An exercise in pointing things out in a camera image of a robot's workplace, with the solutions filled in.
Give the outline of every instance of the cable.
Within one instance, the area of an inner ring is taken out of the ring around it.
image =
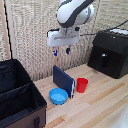
[[[101,31],[99,31],[99,32],[106,32],[106,31],[109,31],[109,30],[118,28],[118,27],[124,25],[126,22],[128,22],[128,20],[126,20],[125,22],[121,23],[120,25],[118,25],[118,26],[116,26],[116,27],[114,27],[114,28],[110,28],[110,29],[106,29],[106,30],[101,30]],[[98,34],[98,33],[93,33],[93,34],[83,34],[83,35],[80,35],[80,36],[89,36],[89,35],[96,35],[96,34]]]

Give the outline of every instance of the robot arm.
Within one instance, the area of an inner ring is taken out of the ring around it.
[[[69,28],[90,21],[94,14],[94,0],[61,0],[57,11],[57,19],[61,27]]]
[[[89,22],[94,15],[94,0],[60,0],[57,11],[57,20],[60,29],[50,30],[47,33],[47,45],[57,47],[79,42],[80,28],[78,25]]]

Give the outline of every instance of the wooden tabletop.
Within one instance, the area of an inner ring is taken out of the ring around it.
[[[86,64],[66,73],[75,80],[86,78],[89,84],[84,93],[75,88],[74,98],[63,105],[50,101],[49,91],[57,87],[52,76],[35,82],[47,101],[45,128],[110,128],[128,102],[128,75],[113,79]]]

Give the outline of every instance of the black storage bin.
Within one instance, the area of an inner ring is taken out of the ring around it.
[[[128,73],[128,36],[99,32],[93,41],[88,66],[112,78]]]
[[[18,60],[0,62],[0,128],[42,128],[46,106]]]

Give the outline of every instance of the blue bowl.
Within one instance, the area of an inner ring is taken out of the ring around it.
[[[50,100],[53,104],[61,105],[64,104],[68,98],[68,94],[65,90],[60,88],[54,88],[49,92]]]

